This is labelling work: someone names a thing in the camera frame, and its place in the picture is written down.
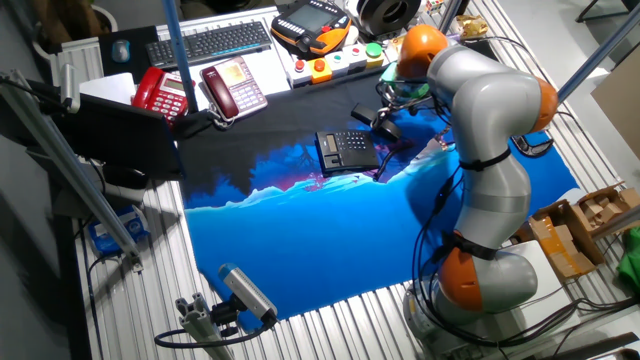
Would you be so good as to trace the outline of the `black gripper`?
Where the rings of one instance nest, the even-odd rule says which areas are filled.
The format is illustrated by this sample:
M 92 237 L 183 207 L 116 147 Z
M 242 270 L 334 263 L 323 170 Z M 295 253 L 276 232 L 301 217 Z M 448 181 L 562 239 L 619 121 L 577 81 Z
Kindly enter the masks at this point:
M 384 92 L 381 95 L 382 107 L 377 110 L 376 117 L 372 121 L 373 126 L 379 126 L 385 118 L 384 126 L 386 128 L 395 128 L 394 112 L 409 108 L 418 102 L 417 98 L 410 98 L 398 95 L 393 92 Z

